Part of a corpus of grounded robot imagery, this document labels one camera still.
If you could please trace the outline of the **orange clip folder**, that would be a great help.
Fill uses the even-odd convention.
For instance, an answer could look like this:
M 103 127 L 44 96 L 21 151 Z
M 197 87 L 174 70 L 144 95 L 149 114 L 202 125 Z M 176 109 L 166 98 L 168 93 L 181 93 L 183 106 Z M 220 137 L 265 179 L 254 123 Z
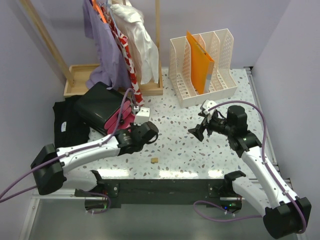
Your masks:
M 199 95 L 209 92 L 215 61 L 205 47 L 189 31 L 186 39 L 190 45 L 191 54 L 191 83 Z

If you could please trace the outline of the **white hanging garment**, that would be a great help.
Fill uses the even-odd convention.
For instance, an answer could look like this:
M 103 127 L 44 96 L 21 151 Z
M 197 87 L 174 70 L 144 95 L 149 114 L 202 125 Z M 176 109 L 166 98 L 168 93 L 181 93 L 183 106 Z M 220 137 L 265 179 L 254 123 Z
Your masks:
M 117 28 L 128 39 L 129 51 L 142 85 L 159 82 L 159 52 L 144 26 L 143 13 L 131 5 L 111 4 Z

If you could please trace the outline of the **purple hanging shirt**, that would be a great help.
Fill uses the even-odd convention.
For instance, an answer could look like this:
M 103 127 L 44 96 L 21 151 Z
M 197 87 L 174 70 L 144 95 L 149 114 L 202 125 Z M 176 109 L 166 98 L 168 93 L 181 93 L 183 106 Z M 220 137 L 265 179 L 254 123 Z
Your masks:
M 93 8 L 92 1 L 83 1 L 82 10 L 84 34 L 87 38 L 94 40 L 99 61 L 99 66 L 92 71 L 89 80 L 85 83 L 86 87 L 90 89 L 96 83 L 102 82 L 109 89 L 130 88 L 131 80 L 126 63 L 110 25 L 101 21 L 99 14 Z

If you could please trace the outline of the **small tan eraser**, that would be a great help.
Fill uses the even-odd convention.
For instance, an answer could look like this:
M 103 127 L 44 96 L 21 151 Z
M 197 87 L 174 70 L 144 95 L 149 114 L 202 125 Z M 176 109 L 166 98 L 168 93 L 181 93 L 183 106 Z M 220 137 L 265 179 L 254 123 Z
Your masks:
M 150 163 L 151 164 L 157 164 L 158 163 L 158 158 L 157 157 L 151 158 Z

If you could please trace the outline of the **wooden clothes rack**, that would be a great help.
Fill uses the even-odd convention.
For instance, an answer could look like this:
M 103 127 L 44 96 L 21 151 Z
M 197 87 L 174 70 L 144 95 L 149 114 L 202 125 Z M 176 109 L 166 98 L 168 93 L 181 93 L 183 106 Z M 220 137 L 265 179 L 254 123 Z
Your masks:
M 32 0 L 19 3 L 64 75 L 63 95 L 71 97 L 86 93 L 86 81 L 99 63 L 93 42 L 83 35 L 83 2 L 41 0 L 43 10 L 38 10 Z

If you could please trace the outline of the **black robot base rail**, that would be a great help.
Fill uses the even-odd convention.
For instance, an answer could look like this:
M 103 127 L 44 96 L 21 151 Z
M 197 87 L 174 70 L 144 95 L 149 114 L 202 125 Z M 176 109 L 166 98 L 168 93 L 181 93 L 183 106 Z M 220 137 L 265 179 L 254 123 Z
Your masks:
M 122 205 L 193 205 L 202 200 L 233 213 L 239 211 L 241 197 L 221 193 L 223 183 L 223 179 L 102 179 L 90 193 L 77 189 L 74 195 L 85 198 L 87 211 L 108 206 L 107 198 L 94 194 L 107 195 L 111 208 Z

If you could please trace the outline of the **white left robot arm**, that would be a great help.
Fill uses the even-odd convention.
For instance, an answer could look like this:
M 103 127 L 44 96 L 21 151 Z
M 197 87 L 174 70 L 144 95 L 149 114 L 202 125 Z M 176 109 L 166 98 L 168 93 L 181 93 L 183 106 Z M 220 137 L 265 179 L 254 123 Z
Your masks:
M 49 195 L 61 189 L 64 183 L 69 183 L 75 189 L 99 196 L 104 184 L 94 174 L 88 174 L 81 180 L 79 176 L 68 176 L 68 173 L 99 159 L 140 152 L 144 145 L 155 142 L 158 135 L 156 125 L 147 121 L 76 146 L 56 149 L 53 144 L 45 145 L 30 165 L 38 193 Z

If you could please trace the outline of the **black cloth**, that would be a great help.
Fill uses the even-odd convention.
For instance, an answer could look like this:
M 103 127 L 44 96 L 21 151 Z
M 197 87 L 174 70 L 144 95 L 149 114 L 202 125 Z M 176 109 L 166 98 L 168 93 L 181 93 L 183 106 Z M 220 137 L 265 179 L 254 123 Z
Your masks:
M 56 149 L 81 145 L 89 140 L 90 127 L 75 110 L 75 103 L 80 97 L 80 95 L 67 97 L 64 101 L 55 102 L 52 107 Z

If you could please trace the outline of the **orange clothes hanger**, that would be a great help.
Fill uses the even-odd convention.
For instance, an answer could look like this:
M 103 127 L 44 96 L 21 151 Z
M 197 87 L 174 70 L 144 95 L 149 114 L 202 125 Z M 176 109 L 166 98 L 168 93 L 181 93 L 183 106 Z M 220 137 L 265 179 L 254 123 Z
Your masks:
M 107 11 L 105 9 L 105 4 L 103 2 L 100 2 L 98 0 L 92 0 L 92 7 L 93 9 L 97 12 L 100 20 L 104 23 L 104 24 L 108 24 L 108 19 L 107 19 Z

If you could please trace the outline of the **pink bottom drawer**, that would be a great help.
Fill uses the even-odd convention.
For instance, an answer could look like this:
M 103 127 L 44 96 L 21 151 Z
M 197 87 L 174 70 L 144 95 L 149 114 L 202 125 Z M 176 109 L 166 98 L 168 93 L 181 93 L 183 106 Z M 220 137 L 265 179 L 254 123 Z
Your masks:
M 107 133 L 111 134 L 115 129 L 127 129 L 131 126 L 131 124 L 134 122 L 135 116 L 132 113 L 129 113 L 128 115 L 121 115 L 120 122 L 118 124 L 118 127 L 116 128 L 117 121 L 116 121 L 108 128 Z

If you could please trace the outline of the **pink drawer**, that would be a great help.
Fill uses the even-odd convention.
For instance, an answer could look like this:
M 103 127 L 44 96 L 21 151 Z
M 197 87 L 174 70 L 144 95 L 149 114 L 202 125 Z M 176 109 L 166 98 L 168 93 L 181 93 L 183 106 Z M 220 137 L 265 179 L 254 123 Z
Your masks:
M 116 121 L 108 128 L 107 133 L 111 134 L 115 129 L 127 129 L 131 126 L 131 124 L 134 122 L 135 116 L 132 113 L 129 113 L 128 115 L 121 115 L 120 122 L 118 124 L 118 127 L 116 128 L 117 121 Z
M 107 132 L 112 131 L 116 126 L 118 117 L 120 116 L 120 120 L 124 120 L 130 113 L 131 102 L 129 100 L 126 100 L 122 107 L 122 110 L 120 110 L 120 108 L 116 110 L 115 113 L 113 113 L 111 117 L 106 121 L 106 123 L 104 124 L 104 129 L 107 130 Z
M 108 135 L 111 134 L 116 128 L 119 113 L 120 113 L 120 110 L 118 109 L 104 124 L 104 130 Z M 129 106 L 127 108 L 124 108 L 122 110 L 120 122 L 118 124 L 117 129 L 129 128 L 131 126 L 131 123 L 134 122 L 134 120 L 135 120 L 135 116 L 132 113 L 132 107 Z

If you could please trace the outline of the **pink top drawer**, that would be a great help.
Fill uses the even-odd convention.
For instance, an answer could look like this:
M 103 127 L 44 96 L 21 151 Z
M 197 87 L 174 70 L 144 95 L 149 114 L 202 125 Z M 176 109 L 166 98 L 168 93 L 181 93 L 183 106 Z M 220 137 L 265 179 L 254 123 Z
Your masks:
M 107 130 L 107 132 L 112 131 L 116 126 L 118 117 L 120 116 L 120 120 L 124 120 L 130 113 L 131 102 L 129 100 L 126 100 L 122 107 L 122 110 L 120 110 L 120 108 L 116 110 L 115 113 L 113 113 L 111 117 L 106 121 L 106 123 L 104 124 L 104 129 Z

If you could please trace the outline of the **aluminium frame rail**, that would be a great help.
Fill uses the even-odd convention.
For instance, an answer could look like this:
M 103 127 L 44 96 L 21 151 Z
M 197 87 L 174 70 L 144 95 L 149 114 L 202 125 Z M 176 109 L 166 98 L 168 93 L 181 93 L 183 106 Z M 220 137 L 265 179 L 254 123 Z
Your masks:
M 290 178 L 300 196 L 309 198 L 305 158 L 310 154 L 308 121 L 314 69 L 254 66 L 251 76 L 281 173 Z

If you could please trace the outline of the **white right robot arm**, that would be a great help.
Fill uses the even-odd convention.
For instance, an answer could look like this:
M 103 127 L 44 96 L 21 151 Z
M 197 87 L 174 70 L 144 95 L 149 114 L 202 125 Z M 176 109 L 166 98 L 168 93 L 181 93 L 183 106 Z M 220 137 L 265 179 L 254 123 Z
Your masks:
M 243 197 L 259 213 L 267 232 L 279 239 L 290 234 L 303 234 L 308 226 L 312 205 L 306 197 L 292 190 L 276 171 L 265 154 L 266 130 L 263 138 L 248 129 L 248 116 L 241 106 L 243 101 L 228 101 L 227 115 L 219 111 L 219 104 L 206 100 L 200 107 L 203 120 L 195 128 L 188 130 L 199 141 L 204 132 L 227 137 L 230 148 L 251 169 L 262 188 L 255 186 L 245 173 L 234 171 L 226 174 L 219 191 L 233 197 Z

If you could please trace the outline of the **red poppy print garment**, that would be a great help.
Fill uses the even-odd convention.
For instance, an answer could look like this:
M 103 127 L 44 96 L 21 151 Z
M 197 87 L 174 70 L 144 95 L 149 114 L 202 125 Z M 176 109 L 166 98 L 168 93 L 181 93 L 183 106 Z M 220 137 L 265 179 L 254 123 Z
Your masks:
M 143 106 L 145 102 L 138 84 L 135 65 L 130 53 L 129 40 L 127 36 L 125 36 L 117 27 L 116 21 L 112 16 L 110 7 L 107 6 L 106 3 L 100 3 L 99 6 L 102 10 L 104 17 L 106 18 L 106 22 L 109 24 L 111 28 L 111 32 L 113 34 L 115 42 L 118 45 L 118 48 L 120 49 L 120 52 L 122 53 L 122 56 L 124 58 L 125 66 L 131 81 L 131 88 L 133 89 L 133 95 L 135 97 L 136 103 L 139 106 Z

